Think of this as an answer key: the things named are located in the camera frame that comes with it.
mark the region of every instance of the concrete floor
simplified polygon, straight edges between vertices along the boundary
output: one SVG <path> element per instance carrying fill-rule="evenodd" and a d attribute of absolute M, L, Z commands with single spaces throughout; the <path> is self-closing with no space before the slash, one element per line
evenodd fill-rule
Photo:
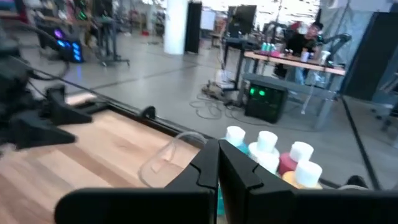
<path fill-rule="evenodd" d="M 33 44 L 37 38 L 24 35 L 21 41 Z M 323 167 L 324 179 L 343 184 L 351 175 L 361 175 L 371 186 L 341 100 L 334 104 L 325 127 L 317 132 L 312 130 L 314 107 L 318 102 L 315 99 L 306 115 L 301 115 L 300 105 L 288 103 L 277 125 L 244 117 L 241 111 L 233 111 L 235 118 L 231 118 L 230 111 L 225 109 L 214 110 L 215 119 L 208 108 L 195 109 L 190 103 L 204 105 L 204 102 L 197 102 L 197 96 L 200 88 L 214 77 L 220 67 L 217 59 L 219 50 L 208 50 L 209 44 L 204 43 L 199 55 L 171 56 L 163 53 L 162 45 L 147 45 L 147 41 L 138 34 L 118 37 L 119 53 L 131 60 L 130 68 L 125 63 L 104 68 L 91 60 L 71 65 L 66 79 L 136 108 L 153 105 L 160 117 L 215 138 L 224 137 L 226 127 L 238 125 L 246 131 L 247 143 L 255 141 L 259 131 L 276 133 L 280 152 L 289 151 L 294 141 L 307 142 L 315 148 L 312 161 Z M 60 62 L 48 63 L 46 59 L 40 59 L 37 49 L 25 49 L 23 54 L 37 68 L 52 74 L 60 70 Z M 237 61 L 238 53 L 231 51 L 227 69 L 235 71 Z M 40 89 L 49 84 L 34 83 Z M 78 91 L 75 87 L 68 89 L 69 93 Z M 381 186 L 390 189 L 398 182 L 398 149 L 390 147 L 391 140 L 380 132 L 381 123 L 373 118 L 369 105 L 352 99 L 347 99 L 347 102 Z M 197 113 L 213 119 L 203 119 Z"/>

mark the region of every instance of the purple light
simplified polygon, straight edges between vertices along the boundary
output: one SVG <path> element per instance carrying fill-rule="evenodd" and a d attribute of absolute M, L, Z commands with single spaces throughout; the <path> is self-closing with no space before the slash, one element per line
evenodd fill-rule
<path fill-rule="evenodd" d="M 55 37 L 58 39 L 62 39 L 62 37 L 63 37 L 62 32 L 59 29 L 56 29 L 54 31 L 54 34 L 55 34 Z"/>

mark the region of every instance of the white pillar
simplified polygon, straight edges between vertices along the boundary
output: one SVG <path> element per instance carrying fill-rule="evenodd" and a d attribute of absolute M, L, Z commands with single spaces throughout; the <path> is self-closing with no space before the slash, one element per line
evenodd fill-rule
<path fill-rule="evenodd" d="M 188 0 L 167 0 L 164 52 L 184 54 Z"/>

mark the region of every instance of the black t-shirt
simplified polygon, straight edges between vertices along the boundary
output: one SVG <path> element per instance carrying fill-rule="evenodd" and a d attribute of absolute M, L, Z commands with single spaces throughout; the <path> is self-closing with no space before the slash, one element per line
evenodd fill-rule
<path fill-rule="evenodd" d="M 306 39 L 303 34 L 294 34 L 287 42 L 286 49 L 293 50 L 294 55 L 301 55 L 303 48 L 312 53 L 315 44 L 316 41 L 314 39 Z"/>

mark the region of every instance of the person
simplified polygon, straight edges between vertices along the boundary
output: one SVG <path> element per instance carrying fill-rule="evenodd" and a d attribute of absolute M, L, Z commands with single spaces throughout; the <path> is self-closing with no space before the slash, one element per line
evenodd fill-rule
<path fill-rule="evenodd" d="M 307 49 L 309 53 L 314 53 L 314 58 L 317 58 L 319 53 L 318 47 L 316 46 L 319 32 L 323 29 L 323 24 L 320 22 L 314 22 L 308 28 L 306 34 L 295 33 L 286 44 L 285 49 L 293 50 L 293 55 L 300 57 L 303 49 Z M 295 83 L 304 85 L 304 68 L 294 67 L 288 72 L 287 79 Z"/>

